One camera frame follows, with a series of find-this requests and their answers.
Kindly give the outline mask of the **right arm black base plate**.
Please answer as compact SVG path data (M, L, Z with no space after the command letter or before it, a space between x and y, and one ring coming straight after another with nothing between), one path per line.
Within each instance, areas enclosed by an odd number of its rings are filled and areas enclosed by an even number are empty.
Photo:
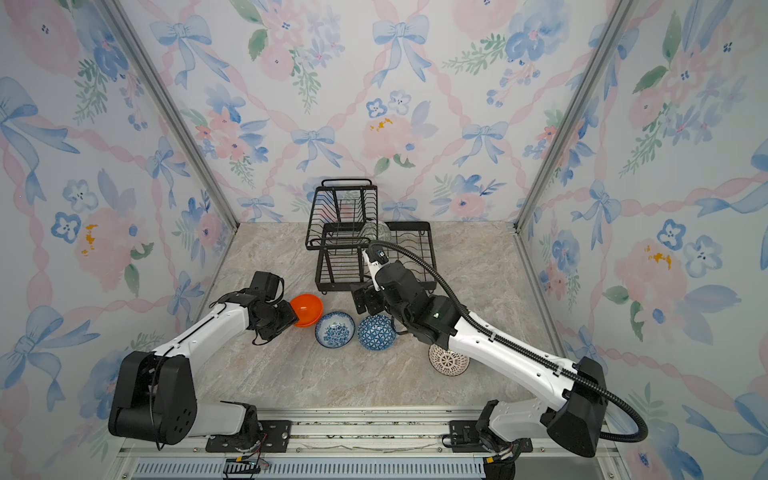
M442 444L454 453L503 454L507 450L513 451L517 446L521 453L533 451L530 438L504 440L479 420L452 420L448 428L448 433L442 437Z

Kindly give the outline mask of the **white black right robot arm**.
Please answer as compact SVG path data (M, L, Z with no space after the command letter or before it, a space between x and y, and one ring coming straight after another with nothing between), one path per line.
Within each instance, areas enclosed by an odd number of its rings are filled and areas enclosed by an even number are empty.
M359 298L367 312L385 311L403 326L404 334L477 360L534 395L534 401L521 405L498 400L486 404L477 427L488 449L546 434L570 453L586 458L596 454L609 405L598 362L573 362L506 334L461 304L452 290L428 292L398 260L365 262L370 280Z

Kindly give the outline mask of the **green patterned ceramic bowl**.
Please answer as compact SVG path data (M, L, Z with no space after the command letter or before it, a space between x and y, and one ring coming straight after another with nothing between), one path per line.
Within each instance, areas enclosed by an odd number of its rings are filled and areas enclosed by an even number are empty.
M360 237L367 241L390 242L391 230L385 222L370 221L366 222L360 230Z

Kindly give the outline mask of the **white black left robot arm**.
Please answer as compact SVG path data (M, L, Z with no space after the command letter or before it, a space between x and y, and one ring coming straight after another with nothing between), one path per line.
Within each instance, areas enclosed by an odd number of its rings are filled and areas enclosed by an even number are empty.
M264 346L294 325L298 317L284 291L283 278L257 271L247 287L220 296L207 315L174 339L150 352L128 354L118 371L109 433L157 448L188 437L217 437L237 451L255 450L266 437L256 407L200 401L195 376L241 334L253 332L255 345Z

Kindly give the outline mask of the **orange plastic bowl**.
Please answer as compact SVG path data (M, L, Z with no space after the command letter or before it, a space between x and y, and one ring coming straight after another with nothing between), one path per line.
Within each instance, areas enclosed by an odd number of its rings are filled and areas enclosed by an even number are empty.
M308 328L314 326L324 314L324 305L322 300L313 294L302 294L290 301L294 310L298 328Z

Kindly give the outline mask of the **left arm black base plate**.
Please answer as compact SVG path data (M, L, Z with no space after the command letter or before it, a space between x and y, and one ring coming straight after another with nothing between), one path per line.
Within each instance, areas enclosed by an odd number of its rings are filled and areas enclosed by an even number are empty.
M286 453L293 423L290 420L260 420L246 433L232 436L212 436L207 440L206 453L250 454Z

